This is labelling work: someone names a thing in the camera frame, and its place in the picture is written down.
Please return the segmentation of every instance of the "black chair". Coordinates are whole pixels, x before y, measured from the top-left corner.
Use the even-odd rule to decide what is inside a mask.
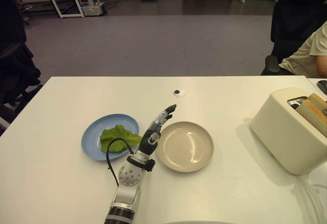
[[[40,70],[32,61],[33,54],[25,45],[26,34],[17,5],[11,0],[0,0],[0,116],[11,123],[17,114],[42,87]],[[29,86],[38,85],[26,92]],[[12,111],[3,104],[14,105]]]
[[[298,4],[279,0],[273,10],[271,36],[274,47],[261,75],[282,75],[279,63],[294,54],[327,20],[326,4]]]

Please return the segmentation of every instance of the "blue plate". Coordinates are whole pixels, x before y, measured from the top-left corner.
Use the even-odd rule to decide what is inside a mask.
[[[125,114],[110,114],[94,121],[84,132],[82,137],[82,149],[86,155],[96,160],[106,160],[106,153],[101,151],[100,136],[103,130],[109,130],[116,125],[123,125],[126,130],[138,135],[138,124],[136,120]],[[109,152],[109,159],[116,159],[128,150],[117,153]]]

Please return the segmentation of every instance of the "beige shirt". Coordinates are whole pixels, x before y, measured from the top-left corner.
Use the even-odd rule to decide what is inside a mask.
[[[295,75],[320,78],[317,73],[316,56],[327,56],[327,21],[303,43],[297,52],[283,59],[280,67]]]

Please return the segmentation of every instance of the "bread slice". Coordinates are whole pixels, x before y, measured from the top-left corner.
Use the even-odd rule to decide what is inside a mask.
[[[311,94],[307,100],[311,101],[313,105],[315,105],[320,111],[327,110],[327,102],[325,102],[320,96],[313,93]]]
[[[305,100],[296,108],[296,111],[301,114],[302,117],[305,118],[310,124],[312,124],[320,133],[327,137],[327,118],[322,113],[322,110],[318,109],[313,102],[308,99]]]

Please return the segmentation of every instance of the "cable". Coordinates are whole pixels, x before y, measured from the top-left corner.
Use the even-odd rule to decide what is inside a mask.
[[[105,4],[107,4],[107,3],[115,3],[115,2],[119,2],[119,1],[123,1],[123,0],[110,0],[110,1],[106,1]]]
[[[324,210],[323,206],[321,204],[321,201],[318,196],[314,193],[314,189],[311,187],[311,185],[308,185],[301,177],[297,176],[300,185],[305,190],[307,196],[310,199],[310,202],[312,204],[312,207],[315,211],[315,214],[317,216],[318,223],[321,223],[321,221],[325,218],[324,217]]]
[[[106,159],[107,159],[107,163],[108,163],[108,166],[109,166],[108,169],[110,169],[110,171],[111,171],[111,173],[112,173],[114,179],[116,180],[116,184],[117,184],[117,186],[119,186],[119,183],[118,183],[118,180],[117,180],[116,174],[115,174],[114,171],[113,171],[113,168],[112,168],[112,166],[111,166],[110,159],[109,159],[109,148],[110,148],[110,146],[111,146],[115,141],[124,141],[124,143],[126,144],[128,150],[129,150],[129,152],[130,152],[131,154],[134,154],[134,152],[133,152],[133,150],[131,149],[130,145],[128,145],[127,141],[126,141],[124,138],[121,138],[121,137],[118,137],[118,138],[113,139],[113,140],[108,144],[108,147],[107,147],[107,153],[106,153]]]

